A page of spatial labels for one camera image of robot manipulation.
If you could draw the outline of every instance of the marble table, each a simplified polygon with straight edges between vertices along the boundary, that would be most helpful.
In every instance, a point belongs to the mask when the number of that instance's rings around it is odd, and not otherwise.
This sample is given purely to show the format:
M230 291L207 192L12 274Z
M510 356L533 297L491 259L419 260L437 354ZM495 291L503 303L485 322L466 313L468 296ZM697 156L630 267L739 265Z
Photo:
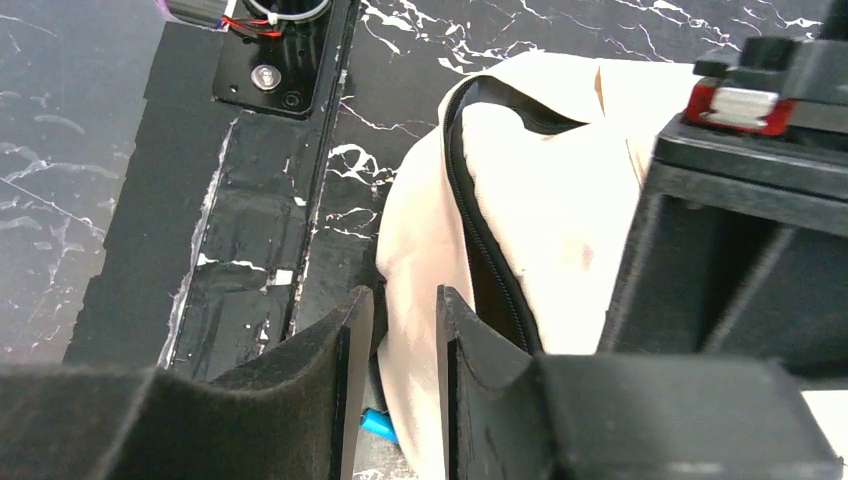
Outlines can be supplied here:
M373 282L380 212L394 174L435 127L439 101L463 75L528 50L691 62L713 48L739 50L752 35L811 38L827 3L362 0L297 328L354 285ZM373 395L366 401L375 402ZM359 480L414 478L387 442L363 434L359 449Z
M63 358L86 286L103 264L164 25L152 1L72 3L0 3L2 363ZM311 202L294 331L352 287L373 285L394 174L463 75L533 49L689 62L712 48L738 50L751 35L811 37L826 3L361 0L326 170ZM84 28L82 19L96 25ZM380 408L377 392L366 403ZM364 432L356 463L359 480L414 478L396 447Z

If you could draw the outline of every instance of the blue marker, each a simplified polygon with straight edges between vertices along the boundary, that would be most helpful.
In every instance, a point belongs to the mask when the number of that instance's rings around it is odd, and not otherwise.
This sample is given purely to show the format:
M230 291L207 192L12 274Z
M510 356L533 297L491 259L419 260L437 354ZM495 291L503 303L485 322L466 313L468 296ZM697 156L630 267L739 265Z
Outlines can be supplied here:
M398 443L395 428L392 426L392 419L384 413L380 413L370 408L365 409L362 415L362 428L385 438L392 443Z

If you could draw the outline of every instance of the black metal plate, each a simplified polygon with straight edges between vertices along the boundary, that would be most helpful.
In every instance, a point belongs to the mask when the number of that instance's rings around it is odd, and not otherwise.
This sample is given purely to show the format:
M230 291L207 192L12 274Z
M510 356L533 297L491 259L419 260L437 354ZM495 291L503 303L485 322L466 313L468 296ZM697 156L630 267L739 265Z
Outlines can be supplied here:
M349 3L332 2L329 10L317 19L289 25L282 39L256 42L233 32L226 33L212 85L215 98L264 113L308 117L329 25L334 17L347 15ZM233 16L249 14L239 2ZM272 65L282 73L282 82L271 92L259 90L250 79L253 69L262 64Z

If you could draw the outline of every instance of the metal bolt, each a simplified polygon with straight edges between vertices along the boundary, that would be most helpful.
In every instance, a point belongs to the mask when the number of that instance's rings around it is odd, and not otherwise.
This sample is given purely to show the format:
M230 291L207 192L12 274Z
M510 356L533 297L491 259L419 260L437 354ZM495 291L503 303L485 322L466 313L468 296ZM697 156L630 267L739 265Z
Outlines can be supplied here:
M253 69L250 79L253 80L256 88L268 92L280 85L280 82L283 81L283 75L271 65L259 65Z

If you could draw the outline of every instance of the open zipper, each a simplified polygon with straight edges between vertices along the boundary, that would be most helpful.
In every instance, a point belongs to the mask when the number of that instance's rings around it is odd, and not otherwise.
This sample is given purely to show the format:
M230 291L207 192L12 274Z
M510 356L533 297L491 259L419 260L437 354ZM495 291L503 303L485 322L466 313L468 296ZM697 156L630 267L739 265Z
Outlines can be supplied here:
M474 96L470 95L472 88L476 90L476 98L474 99L469 98ZM543 351L535 318L521 291L518 279L510 270L500 246L479 211L474 196L473 180L471 180L465 167L465 158L462 153L462 109L481 101L512 109L522 118L525 127L536 133L547 135L562 133L579 126L580 123L561 117L509 85L486 76L474 78L457 88L448 100L444 121L442 122L448 182L462 219L468 262L472 268L472 283L475 280L475 265L482 264L480 266L487 274L487 283L496 288L496 294L500 297L495 300L502 300L503 307L507 310L506 312L497 312L497 314L503 315L505 313L511 321L511 329L506 328L511 330L508 333L503 331L503 327L495 328L495 330L499 330L501 335L510 339L523 351L532 354ZM533 115L530 112L531 109L536 112L544 111L546 114ZM477 288L478 285L475 284L475 303L477 304L478 315L480 315L481 320L492 326L491 319L486 318L481 312L485 308L481 304L492 301L492 298L489 296L487 296L488 298L480 298Z

